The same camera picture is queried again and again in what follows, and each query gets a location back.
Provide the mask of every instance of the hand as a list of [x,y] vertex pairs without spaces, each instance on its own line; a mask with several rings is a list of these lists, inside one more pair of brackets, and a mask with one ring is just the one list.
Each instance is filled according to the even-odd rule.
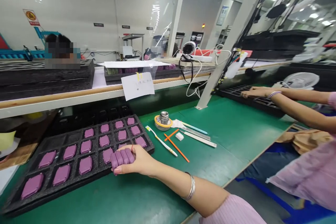
[[255,97],[267,97],[271,93],[273,93],[275,90],[271,89],[270,87],[252,87],[250,91],[243,91],[240,95],[243,96],[245,99],[250,97],[250,96],[255,96]]
[[160,166],[160,162],[155,160],[144,150],[140,145],[126,145],[121,147],[118,150],[122,149],[133,149],[133,156],[135,161],[132,164],[122,164],[114,169],[113,173],[117,174],[126,174],[126,173],[140,173],[142,175],[154,176],[158,167]]

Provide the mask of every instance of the pink sleeve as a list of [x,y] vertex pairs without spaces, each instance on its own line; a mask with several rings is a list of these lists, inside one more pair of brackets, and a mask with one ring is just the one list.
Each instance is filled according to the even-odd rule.
[[200,224],[266,224],[254,208],[242,198],[230,195],[224,203]]
[[332,106],[334,109],[336,109],[336,92],[331,92],[328,103],[330,106]]

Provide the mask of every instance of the fingernail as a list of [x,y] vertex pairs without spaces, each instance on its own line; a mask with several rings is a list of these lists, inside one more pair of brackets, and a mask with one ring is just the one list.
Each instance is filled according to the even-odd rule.
[[114,171],[113,171],[113,173],[114,173],[114,175],[120,174],[121,173],[121,167],[115,168]]

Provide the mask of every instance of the warning sign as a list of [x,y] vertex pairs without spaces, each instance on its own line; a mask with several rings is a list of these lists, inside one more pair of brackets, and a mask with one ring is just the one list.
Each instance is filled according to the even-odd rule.
[[40,26],[40,22],[37,20],[36,14],[33,10],[23,9],[24,14],[26,15],[30,25]]

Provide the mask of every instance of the desk fan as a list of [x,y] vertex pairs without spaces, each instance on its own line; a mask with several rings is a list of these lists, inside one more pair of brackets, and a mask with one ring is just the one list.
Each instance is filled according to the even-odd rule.
[[320,77],[314,73],[299,72],[289,75],[283,80],[283,86],[292,89],[313,90],[313,86],[318,83]]

